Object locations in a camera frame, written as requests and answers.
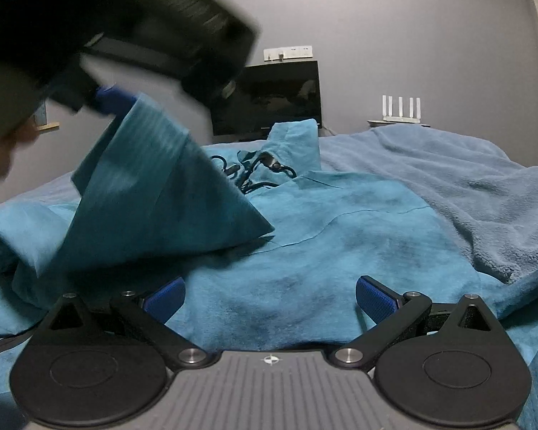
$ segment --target gray ribbed plate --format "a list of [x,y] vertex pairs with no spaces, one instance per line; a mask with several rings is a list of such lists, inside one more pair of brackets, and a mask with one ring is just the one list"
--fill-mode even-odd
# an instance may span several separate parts
[[[43,427],[30,425],[27,430]],[[116,430],[421,430],[392,409],[359,370],[320,352],[225,352],[179,373],[164,397]],[[503,430],[516,430],[515,425]]]

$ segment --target white router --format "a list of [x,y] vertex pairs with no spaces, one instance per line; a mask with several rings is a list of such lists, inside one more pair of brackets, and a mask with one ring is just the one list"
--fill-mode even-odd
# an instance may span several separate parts
[[399,116],[392,114],[392,96],[383,95],[383,121],[388,123],[415,123],[419,124],[420,115],[420,99],[416,99],[416,117],[414,116],[414,99],[411,97],[409,101],[409,116],[403,116],[403,97],[399,97]]

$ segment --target triangular cutout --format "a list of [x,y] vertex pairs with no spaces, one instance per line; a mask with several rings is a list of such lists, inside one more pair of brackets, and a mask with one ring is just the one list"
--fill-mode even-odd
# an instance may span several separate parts
[[80,328],[84,326],[84,322],[80,318],[76,307],[73,304],[66,304],[60,309],[55,320],[50,326],[50,330],[66,330],[69,328]]
[[471,330],[490,331],[488,323],[476,306],[469,306],[466,309],[458,326]]

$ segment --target black tv screen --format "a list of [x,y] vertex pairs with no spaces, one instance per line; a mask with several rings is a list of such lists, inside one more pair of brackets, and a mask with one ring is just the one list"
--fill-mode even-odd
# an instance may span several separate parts
[[241,98],[213,122],[214,135],[263,133],[274,123],[307,119],[322,126],[317,61],[249,66],[236,83]]

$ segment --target wooden shelf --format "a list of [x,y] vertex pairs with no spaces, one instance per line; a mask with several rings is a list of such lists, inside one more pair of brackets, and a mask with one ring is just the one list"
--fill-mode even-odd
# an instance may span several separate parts
[[36,130],[39,134],[44,134],[45,132],[50,132],[51,130],[58,130],[60,128],[60,123],[48,123],[44,126],[37,126]]

